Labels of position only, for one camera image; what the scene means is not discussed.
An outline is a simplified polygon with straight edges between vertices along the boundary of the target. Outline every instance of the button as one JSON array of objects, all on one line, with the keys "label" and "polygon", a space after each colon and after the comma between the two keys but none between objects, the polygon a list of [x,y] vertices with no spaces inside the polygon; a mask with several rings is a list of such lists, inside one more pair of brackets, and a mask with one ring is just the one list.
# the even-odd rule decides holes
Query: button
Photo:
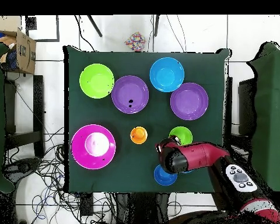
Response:
[{"label": "button", "polygon": [[235,182],[247,182],[249,180],[248,176],[244,173],[236,173],[233,179]]}]

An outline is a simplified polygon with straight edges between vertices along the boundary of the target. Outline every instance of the bowl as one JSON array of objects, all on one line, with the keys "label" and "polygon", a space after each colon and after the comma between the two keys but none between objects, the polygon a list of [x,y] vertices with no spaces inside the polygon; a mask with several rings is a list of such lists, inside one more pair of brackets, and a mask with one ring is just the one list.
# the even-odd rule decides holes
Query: bowl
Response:
[{"label": "bowl", "polygon": [[193,140],[192,132],[184,126],[178,126],[173,128],[169,133],[169,136],[172,135],[177,136],[179,138],[181,145],[191,144]]},{"label": "bowl", "polygon": [[152,85],[159,91],[172,92],[180,87],[184,80],[184,68],[174,58],[161,58],[150,68]]},{"label": "bowl", "polygon": [[111,96],[116,108],[123,113],[137,113],[148,102],[148,88],[137,76],[123,76],[116,81]]},{"label": "bowl", "polygon": [[173,113],[182,120],[196,120],[208,108],[208,95],[196,83],[183,83],[171,94],[170,105]]},{"label": "bowl", "polygon": [[147,131],[143,127],[135,127],[132,129],[130,137],[133,143],[143,144],[147,140]]},{"label": "bowl", "polygon": [[112,161],[116,143],[108,129],[90,124],[78,129],[72,137],[71,151],[80,166],[86,169],[101,169]]},{"label": "bowl", "polygon": [[177,173],[170,174],[166,173],[164,169],[162,169],[161,165],[157,165],[155,171],[153,173],[155,180],[161,186],[170,186],[172,185],[177,179]]},{"label": "bowl", "polygon": [[111,93],[114,76],[103,64],[88,65],[80,74],[80,87],[84,94],[94,99],[101,99]]}]

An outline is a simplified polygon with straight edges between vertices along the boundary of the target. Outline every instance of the orange cup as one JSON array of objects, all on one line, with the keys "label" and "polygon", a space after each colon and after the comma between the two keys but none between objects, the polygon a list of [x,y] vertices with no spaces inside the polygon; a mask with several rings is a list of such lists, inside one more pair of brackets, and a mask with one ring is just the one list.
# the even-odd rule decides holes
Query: orange cup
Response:
[{"label": "orange cup", "polygon": [[143,127],[135,127],[132,129],[130,137],[135,144],[142,144],[147,139],[147,131]]}]

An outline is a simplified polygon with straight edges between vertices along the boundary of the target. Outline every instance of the white floor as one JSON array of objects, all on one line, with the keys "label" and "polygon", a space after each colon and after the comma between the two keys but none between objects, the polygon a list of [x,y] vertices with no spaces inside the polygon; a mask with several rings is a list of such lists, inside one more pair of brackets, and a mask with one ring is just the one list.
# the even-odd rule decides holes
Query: white floor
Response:
[{"label": "white floor", "polygon": [[[176,15],[168,15],[172,28],[184,47],[183,33]],[[233,77],[233,111],[232,132],[238,133],[239,113],[237,86],[240,81],[254,77],[246,61],[252,60],[260,45],[266,41],[276,41],[280,45],[280,15],[179,15],[184,29],[187,51],[214,53],[220,48],[230,48],[232,57],[229,61],[229,76]],[[81,16],[82,36],[88,40],[97,51],[130,51],[124,41],[132,33],[139,31],[149,40],[152,31],[151,15],[113,15],[93,16],[103,37],[99,37],[87,16]],[[37,16],[38,30],[31,31],[33,39],[55,39],[55,16]],[[64,126],[64,64],[62,46],[72,45],[84,51],[91,51],[91,47],[80,38],[78,25],[74,16],[59,16],[59,42],[38,42],[36,48],[35,75],[44,76],[44,110],[45,127],[50,134]],[[152,52],[152,37],[150,38],[149,52]],[[159,30],[154,42],[154,52],[182,52],[173,32],[169,26],[166,15],[161,15]],[[19,75],[8,73],[8,77],[16,79]],[[33,77],[20,76],[16,80],[18,92],[22,95],[29,107],[33,108]],[[29,111],[22,99],[16,96],[16,131],[26,132],[33,129],[33,114]],[[64,130],[53,137],[55,144],[64,142]],[[47,142],[46,149],[52,144]],[[32,145],[20,148],[16,159],[33,157]],[[30,223],[36,216],[33,208],[39,199],[32,199],[40,195],[46,188],[42,179],[32,174],[20,183],[16,204],[19,219],[26,219]],[[104,197],[103,193],[95,193],[96,199]],[[209,194],[177,193],[171,194],[169,201],[177,201],[180,207],[169,206],[169,215],[180,214],[199,210],[215,210],[214,201]],[[97,202],[97,210],[101,210],[102,201]],[[37,219],[34,224],[48,224],[47,219],[55,214],[57,205],[52,203],[44,207],[47,215],[45,219]],[[60,209],[51,224],[79,224],[72,214],[66,209]]]}]

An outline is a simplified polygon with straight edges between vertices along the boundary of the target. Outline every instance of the cardboard box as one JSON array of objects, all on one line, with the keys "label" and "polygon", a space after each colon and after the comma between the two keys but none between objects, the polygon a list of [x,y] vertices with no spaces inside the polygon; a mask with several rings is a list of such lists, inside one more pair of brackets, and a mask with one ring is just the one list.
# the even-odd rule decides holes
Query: cardboard box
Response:
[{"label": "cardboard box", "polygon": [[[8,71],[34,75],[36,41],[22,33],[19,28],[16,32],[0,30],[0,33],[9,35],[0,38],[0,42],[3,42],[7,46],[10,46],[14,40],[16,41],[15,45],[10,49],[10,51],[16,50],[17,69],[10,69]],[[7,54],[8,52],[1,57],[0,63],[6,62]]]},{"label": "cardboard box", "polygon": [[20,16],[0,16],[0,32],[13,36],[18,29],[22,29]]}]

